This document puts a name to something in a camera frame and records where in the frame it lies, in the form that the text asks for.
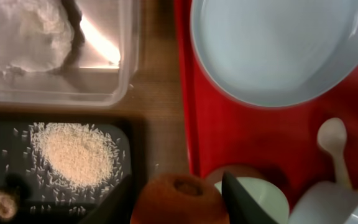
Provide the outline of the white napkin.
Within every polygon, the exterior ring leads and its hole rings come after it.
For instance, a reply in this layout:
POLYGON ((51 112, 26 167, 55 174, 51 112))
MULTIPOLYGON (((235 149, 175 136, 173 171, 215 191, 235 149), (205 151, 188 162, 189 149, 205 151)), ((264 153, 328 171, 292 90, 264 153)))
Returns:
POLYGON ((61 1, 0 1, 0 70, 59 68, 74 35, 61 1))

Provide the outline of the mint green bowl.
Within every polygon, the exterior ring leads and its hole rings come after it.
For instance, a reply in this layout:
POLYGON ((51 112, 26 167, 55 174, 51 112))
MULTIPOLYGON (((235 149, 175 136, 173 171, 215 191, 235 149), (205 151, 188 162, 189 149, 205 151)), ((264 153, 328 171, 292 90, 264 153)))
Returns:
POLYGON ((256 177, 237 177, 237 180, 270 218, 279 224, 288 223, 290 206, 278 187, 256 177))

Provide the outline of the orange carrot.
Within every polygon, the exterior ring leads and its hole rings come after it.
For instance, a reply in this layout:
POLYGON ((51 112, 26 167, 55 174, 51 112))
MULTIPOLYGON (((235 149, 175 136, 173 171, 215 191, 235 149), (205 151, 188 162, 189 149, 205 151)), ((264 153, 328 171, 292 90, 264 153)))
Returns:
POLYGON ((218 189, 185 174, 160 174, 140 192, 132 211, 135 224, 223 224, 229 215, 218 189))

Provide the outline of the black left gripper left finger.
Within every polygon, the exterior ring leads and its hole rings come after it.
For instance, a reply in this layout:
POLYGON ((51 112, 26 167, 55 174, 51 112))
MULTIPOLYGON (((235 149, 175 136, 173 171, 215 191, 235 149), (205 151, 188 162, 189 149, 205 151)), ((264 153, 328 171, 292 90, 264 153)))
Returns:
POLYGON ((132 176, 125 176, 98 208, 80 224, 129 224, 132 212, 132 176))

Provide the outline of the white rice pile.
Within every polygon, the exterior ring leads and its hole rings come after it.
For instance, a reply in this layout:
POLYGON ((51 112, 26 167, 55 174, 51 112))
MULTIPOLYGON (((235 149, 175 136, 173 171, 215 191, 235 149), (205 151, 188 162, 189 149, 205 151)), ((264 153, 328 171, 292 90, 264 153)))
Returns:
MULTIPOLYGON (((14 135, 29 139, 23 156, 30 156, 32 165, 25 173, 35 174, 39 187, 52 191, 56 205, 76 203, 82 197, 101 204, 124 178, 126 153, 119 149, 119 140, 93 124, 34 122, 23 131, 15 129, 14 135)), ((18 191, 20 206, 19 185, 0 188, 18 191)), ((77 204, 69 209, 71 215, 85 211, 77 204)))

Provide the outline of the brown food scrap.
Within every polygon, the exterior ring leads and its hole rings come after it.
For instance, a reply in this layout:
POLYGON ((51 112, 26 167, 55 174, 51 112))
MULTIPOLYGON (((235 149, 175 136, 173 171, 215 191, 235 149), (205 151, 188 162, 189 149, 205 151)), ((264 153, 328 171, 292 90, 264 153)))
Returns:
POLYGON ((18 191, 0 188, 0 221, 11 221, 19 210, 20 196, 18 191))

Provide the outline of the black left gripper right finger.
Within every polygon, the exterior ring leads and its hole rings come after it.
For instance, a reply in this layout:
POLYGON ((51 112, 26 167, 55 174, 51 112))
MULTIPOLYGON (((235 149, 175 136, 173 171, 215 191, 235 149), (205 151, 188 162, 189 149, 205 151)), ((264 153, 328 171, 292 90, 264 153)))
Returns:
POLYGON ((230 172, 223 174, 221 193, 230 224, 277 224, 230 172))

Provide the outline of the light blue bowl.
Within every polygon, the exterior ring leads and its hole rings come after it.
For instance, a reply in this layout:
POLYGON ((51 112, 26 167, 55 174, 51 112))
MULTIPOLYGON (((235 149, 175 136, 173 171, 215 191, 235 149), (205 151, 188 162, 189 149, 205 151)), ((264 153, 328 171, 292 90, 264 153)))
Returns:
POLYGON ((293 207, 289 224, 358 224, 358 191, 324 181, 310 187, 293 207))

